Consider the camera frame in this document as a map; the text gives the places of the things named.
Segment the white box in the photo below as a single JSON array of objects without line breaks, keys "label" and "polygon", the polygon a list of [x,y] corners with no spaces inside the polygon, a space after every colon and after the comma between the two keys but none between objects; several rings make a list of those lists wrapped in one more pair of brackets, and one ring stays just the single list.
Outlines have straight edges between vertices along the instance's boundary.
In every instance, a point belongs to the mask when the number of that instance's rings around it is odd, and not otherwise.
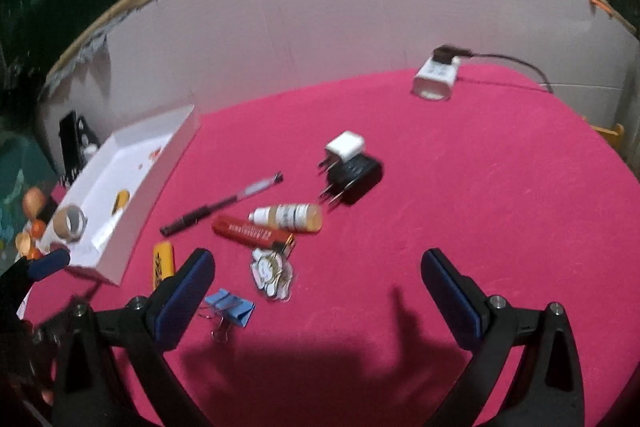
[{"label": "white box", "polygon": [[[68,269],[119,285],[146,218],[164,183],[190,143],[200,119],[193,105],[147,118],[120,129],[104,142],[73,183],[60,207],[76,204],[87,218],[79,241],[68,243]],[[156,159],[154,152],[160,150]],[[92,242],[111,217],[117,193],[127,189],[124,207],[111,237],[101,247]],[[52,223],[40,241],[45,251],[62,241]]]}]

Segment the dropper bottle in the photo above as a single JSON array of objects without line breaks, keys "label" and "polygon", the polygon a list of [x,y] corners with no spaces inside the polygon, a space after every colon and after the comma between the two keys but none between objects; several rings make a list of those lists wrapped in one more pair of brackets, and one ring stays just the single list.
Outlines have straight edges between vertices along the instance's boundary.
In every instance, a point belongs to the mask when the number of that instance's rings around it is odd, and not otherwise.
[{"label": "dropper bottle", "polygon": [[322,227],[322,210],[317,204],[279,204],[256,208],[249,221],[272,229],[317,232]]}]

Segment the tape roll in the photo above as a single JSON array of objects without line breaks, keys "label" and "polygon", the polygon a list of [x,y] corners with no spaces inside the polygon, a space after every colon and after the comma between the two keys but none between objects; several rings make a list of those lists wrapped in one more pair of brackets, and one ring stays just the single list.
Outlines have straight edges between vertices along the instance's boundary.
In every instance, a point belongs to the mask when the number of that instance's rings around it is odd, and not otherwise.
[{"label": "tape roll", "polygon": [[53,216],[53,231],[60,239],[77,241],[84,233],[86,216],[79,206],[70,204],[60,208]]}]

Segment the black pen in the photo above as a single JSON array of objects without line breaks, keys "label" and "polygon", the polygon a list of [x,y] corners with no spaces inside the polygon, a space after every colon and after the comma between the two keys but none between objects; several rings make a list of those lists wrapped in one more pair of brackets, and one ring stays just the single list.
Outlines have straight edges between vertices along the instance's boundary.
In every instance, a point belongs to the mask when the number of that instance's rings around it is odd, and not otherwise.
[{"label": "black pen", "polygon": [[167,225],[166,227],[162,227],[160,229],[160,233],[164,235],[164,237],[169,237],[170,235],[174,235],[174,233],[178,233],[184,229],[188,229],[189,227],[195,225],[203,217],[210,216],[214,212],[222,210],[222,208],[225,208],[230,204],[236,203],[236,201],[244,200],[244,198],[248,198],[249,196],[253,196],[258,192],[262,192],[266,188],[271,187],[271,185],[277,185],[282,180],[282,172],[278,172],[271,178],[260,180],[253,185],[249,185],[244,190],[238,192],[238,194],[234,194],[233,196],[226,198],[225,200],[218,201],[217,203],[213,204],[206,204],[204,206],[201,206],[200,208],[196,208],[192,212],[189,212],[189,214],[184,214],[184,216],[182,216],[180,219],[177,219],[172,224]]}]

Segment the yellow object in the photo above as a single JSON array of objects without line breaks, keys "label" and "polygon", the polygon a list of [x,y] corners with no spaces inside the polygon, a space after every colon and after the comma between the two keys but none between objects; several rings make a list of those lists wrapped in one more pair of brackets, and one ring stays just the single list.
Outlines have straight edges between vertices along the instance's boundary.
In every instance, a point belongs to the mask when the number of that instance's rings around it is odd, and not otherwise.
[{"label": "yellow object", "polygon": [[175,274],[174,247],[169,241],[162,241],[154,246],[154,269],[152,274],[153,289],[167,277]]},{"label": "yellow object", "polygon": [[619,123],[613,129],[605,129],[604,127],[598,127],[596,125],[590,126],[595,132],[602,136],[607,143],[615,150],[620,149],[622,139],[625,137],[625,128]]},{"label": "yellow object", "polygon": [[20,232],[15,236],[15,248],[21,256],[25,256],[34,247],[35,243],[27,232]]},{"label": "yellow object", "polygon": [[130,197],[131,197],[131,194],[129,194],[129,191],[126,188],[124,190],[121,190],[120,192],[118,192],[118,195],[116,196],[116,200],[113,203],[113,209],[111,210],[111,216],[113,216],[113,214],[115,214],[123,206],[125,206],[127,203],[129,203],[129,198]]}]

